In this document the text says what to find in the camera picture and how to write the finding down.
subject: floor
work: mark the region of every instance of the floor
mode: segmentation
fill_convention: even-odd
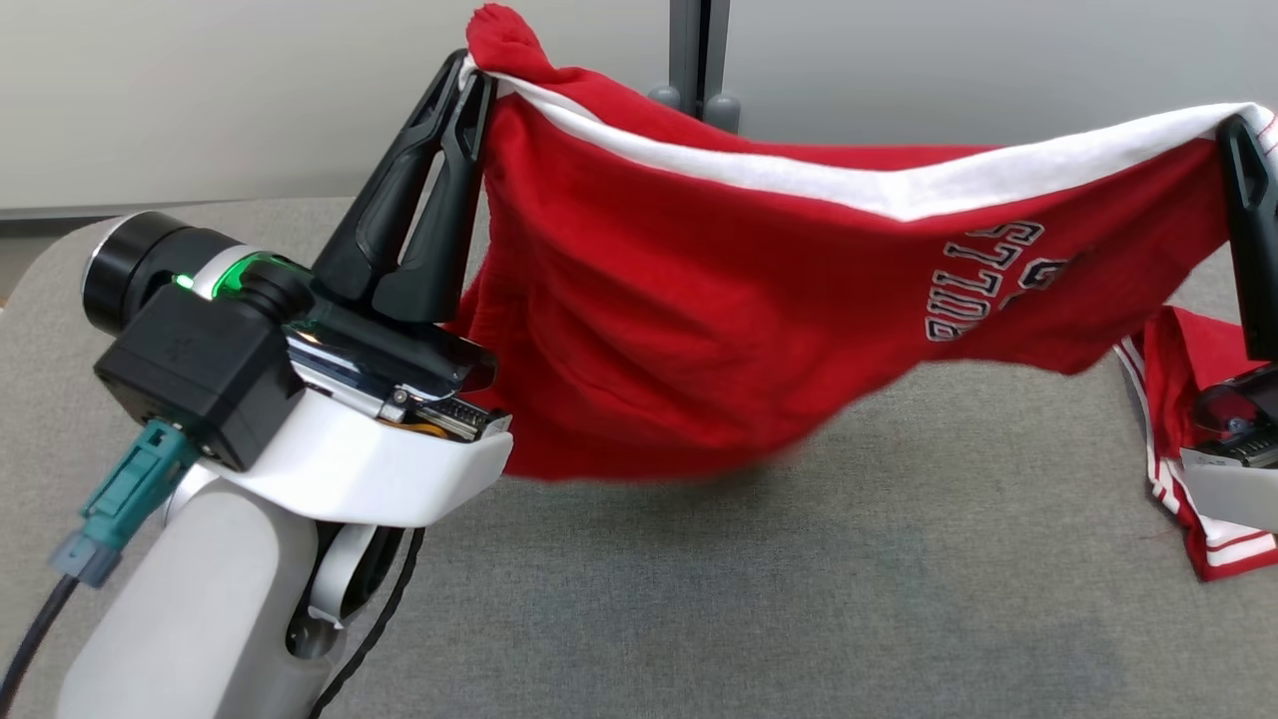
[[[50,244],[98,217],[0,221],[0,307],[27,267]]]

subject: teal connector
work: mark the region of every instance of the teal connector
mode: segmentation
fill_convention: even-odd
[[[101,587],[142,522],[178,489],[199,452],[176,428],[151,420],[111,475],[89,498],[73,533],[50,564],[91,587]]]

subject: red fabric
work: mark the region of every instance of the red fabric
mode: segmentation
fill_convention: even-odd
[[[1195,512],[1189,496],[1174,479],[1174,467],[1162,461],[1178,461],[1182,447],[1192,447],[1208,439],[1194,425],[1192,410],[1197,396],[1206,388],[1259,368],[1260,363],[1247,359],[1242,328],[1231,322],[1195,314],[1180,307],[1163,307],[1134,337],[1137,361],[1137,381],[1149,404],[1150,437],[1155,462],[1150,467],[1150,480],[1155,494],[1185,526],[1185,549],[1194,571],[1204,581],[1222,580],[1250,572],[1260,567],[1278,564],[1278,549],[1273,543],[1260,543],[1237,554],[1237,545],[1264,538],[1269,533],[1246,531],[1232,526],[1224,541],[1210,541],[1204,520]],[[1235,548],[1232,558],[1219,554]]]
[[[506,8],[481,9],[466,38],[481,69],[662,142],[860,169],[987,149],[751,142],[597,73],[552,66]],[[491,248],[452,328],[500,359],[497,384],[474,400],[515,416],[507,471],[547,480],[659,480],[754,464],[919,363],[979,358],[1079,373],[1139,329],[1226,227],[1205,140],[1085,186],[900,222],[627,162],[510,96],[498,102],[486,172]],[[1029,245],[1008,241],[1025,222],[1044,231]],[[969,234],[978,231],[992,236]],[[951,241],[1017,255],[992,268],[947,255]],[[1051,286],[957,338],[929,337],[929,292],[982,298],[952,278],[938,284],[938,272],[970,284],[997,273],[988,299],[997,307],[1051,259],[1068,262]]]

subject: white panel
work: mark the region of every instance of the white panel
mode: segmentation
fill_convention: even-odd
[[[507,4],[552,61],[666,82],[663,4]],[[0,0],[0,212],[353,194],[479,5]]]
[[[1278,105],[1273,0],[732,0],[741,134],[1011,144],[1209,102]]]

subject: folded red garment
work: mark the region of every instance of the folded red garment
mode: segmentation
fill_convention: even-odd
[[[1204,390],[1261,365],[1247,359],[1242,327],[1164,307],[1117,351],[1145,414],[1149,481],[1185,526],[1185,549],[1199,577],[1220,580],[1278,564],[1273,534],[1204,517],[1182,484],[1181,448],[1208,439],[1191,420],[1194,401]]]
[[[1214,105],[996,149],[767,144],[552,66],[509,8],[466,38],[506,95],[452,328],[500,359],[475,400],[527,478],[750,465],[919,363],[1079,373],[1224,240],[1215,125],[1278,135]]]

